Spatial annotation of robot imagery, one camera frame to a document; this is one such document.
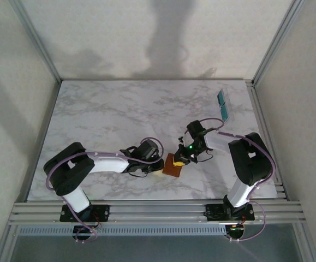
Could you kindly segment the brown leather card holder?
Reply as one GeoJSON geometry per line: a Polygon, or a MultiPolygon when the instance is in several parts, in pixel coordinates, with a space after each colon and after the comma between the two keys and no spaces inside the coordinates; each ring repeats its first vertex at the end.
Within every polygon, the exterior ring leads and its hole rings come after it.
{"type": "Polygon", "coordinates": [[[165,175],[178,178],[180,176],[181,170],[181,165],[174,165],[174,155],[172,153],[168,153],[166,160],[164,162],[164,168],[162,170],[162,173],[165,175]]]}

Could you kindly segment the clear acrylic card stand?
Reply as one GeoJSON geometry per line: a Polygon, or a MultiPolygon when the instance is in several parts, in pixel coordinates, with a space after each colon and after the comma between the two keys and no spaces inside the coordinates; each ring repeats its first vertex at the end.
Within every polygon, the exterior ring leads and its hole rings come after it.
{"type": "Polygon", "coordinates": [[[229,116],[230,116],[228,121],[225,122],[225,124],[227,124],[227,123],[233,122],[235,120],[234,107],[233,107],[233,105],[231,103],[231,99],[230,99],[230,95],[228,93],[228,90],[226,88],[222,88],[222,89],[224,89],[226,91],[226,93],[227,93],[227,95],[226,95],[226,106],[227,106],[227,109],[228,109],[228,112],[229,112],[229,116]]]}

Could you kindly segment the round black controller board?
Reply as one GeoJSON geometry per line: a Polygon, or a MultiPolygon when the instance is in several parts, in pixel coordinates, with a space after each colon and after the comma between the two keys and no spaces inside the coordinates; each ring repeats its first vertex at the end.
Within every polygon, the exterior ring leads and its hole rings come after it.
{"type": "Polygon", "coordinates": [[[72,237],[76,243],[88,243],[95,241],[98,238],[97,226],[86,228],[84,226],[76,225],[73,227],[72,237]]]}
{"type": "Polygon", "coordinates": [[[239,242],[245,232],[245,227],[242,224],[226,225],[225,229],[225,237],[229,240],[229,242],[239,242]]]}

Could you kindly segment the aluminium frame rails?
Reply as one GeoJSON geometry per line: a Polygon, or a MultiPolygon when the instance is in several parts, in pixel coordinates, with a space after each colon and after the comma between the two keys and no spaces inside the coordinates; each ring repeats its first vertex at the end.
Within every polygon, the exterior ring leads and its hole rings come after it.
{"type": "MultiPolygon", "coordinates": [[[[216,200],[114,200],[94,201],[93,204],[109,205],[108,224],[207,224],[205,205],[216,200]]],[[[30,201],[15,203],[8,224],[51,225],[59,224],[62,201],[30,201]]],[[[256,199],[253,204],[254,224],[302,223],[306,221],[298,201],[284,199],[256,199]]]]}

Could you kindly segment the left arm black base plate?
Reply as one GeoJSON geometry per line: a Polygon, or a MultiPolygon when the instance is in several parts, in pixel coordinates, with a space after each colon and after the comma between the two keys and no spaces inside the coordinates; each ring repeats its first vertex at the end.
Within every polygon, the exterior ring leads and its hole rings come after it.
{"type": "MultiPolygon", "coordinates": [[[[82,222],[107,222],[110,214],[109,205],[90,205],[83,211],[75,213],[82,222]]],[[[60,222],[77,222],[70,208],[62,206],[60,222]]]]}

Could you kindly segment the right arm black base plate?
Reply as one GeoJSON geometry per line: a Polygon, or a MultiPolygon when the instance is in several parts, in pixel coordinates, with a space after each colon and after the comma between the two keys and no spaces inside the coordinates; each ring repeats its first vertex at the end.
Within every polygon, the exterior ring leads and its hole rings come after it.
{"type": "Polygon", "coordinates": [[[251,204],[240,207],[229,207],[226,204],[205,205],[204,216],[207,221],[254,221],[254,210],[251,204]]]}

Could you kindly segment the aluminium side rail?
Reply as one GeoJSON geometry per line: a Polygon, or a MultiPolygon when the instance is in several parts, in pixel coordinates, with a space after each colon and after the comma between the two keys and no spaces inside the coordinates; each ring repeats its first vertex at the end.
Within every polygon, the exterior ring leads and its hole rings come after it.
{"type": "Polygon", "coordinates": [[[280,167],[277,162],[277,156],[275,154],[275,150],[274,150],[273,143],[270,137],[268,125],[264,117],[263,109],[261,107],[257,91],[251,80],[246,80],[245,83],[248,89],[249,97],[252,103],[252,107],[254,110],[255,118],[257,120],[259,132],[261,134],[262,140],[264,141],[264,144],[266,145],[267,149],[269,150],[269,153],[273,157],[276,164],[276,171],[272,176],[272,180],[274,182],[274,185],[277,191],[277,197],[279,199],[287,200],[288,197],[287,197],[287,193],[282,181],[282,175],[281,175],[280,167]]]}

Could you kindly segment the aluminium frame post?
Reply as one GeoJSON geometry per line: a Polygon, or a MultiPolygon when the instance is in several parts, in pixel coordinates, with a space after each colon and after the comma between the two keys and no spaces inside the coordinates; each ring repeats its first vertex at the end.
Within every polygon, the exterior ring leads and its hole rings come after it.
{"type": "Polygon", "coordinates": [[[51,75],[55,79],[55,81],[60,84],[62,82],[62,78],[60,77],[48,51],[43,44],[41,37],[39,36],[38,32],[36,31],[27,11],[21,2],[21,0],[8,0],[10,3],[13,11],[17,15],[18,19],[20,20],[23,28],[25,29],[27,35],[29,36],[32,44],[36,48],[37,52],[40,54],[42,60],[44,61],[46,67],[50,71],[51,75]]]}
{"type": "Polygon", "coordinates": [[[278,30],[276,31],[270,45],[259,64],[258,69],[256,70],[252,78],[252,86],[255,87],[261,80],[266,69],[270,65],[270,62],[274,58],[277,50],[279,49],[281,43],[283,42],[286,34],[293,25],[296,17],[298,16],[300,9],[304,5],[306,0],[292,0],[288,10],[286,11],[283,20],[281,21],[278,30]]]}

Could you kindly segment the aluminium frame leg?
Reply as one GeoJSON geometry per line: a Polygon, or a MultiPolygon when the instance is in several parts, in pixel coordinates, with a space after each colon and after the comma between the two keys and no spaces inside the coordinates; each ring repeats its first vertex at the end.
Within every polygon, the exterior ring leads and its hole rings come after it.
{"type": "Polygon", "coordinates": [[[0,262],[11,261],[19,233],[19,225],[6,225],[0,241],[0,262]]]}
{"type": "Polygon", "coordinates": [[[316,248],[306,223],[294,223],[296,241],[302,257],[302,262],[316,262],[316,248]]]}

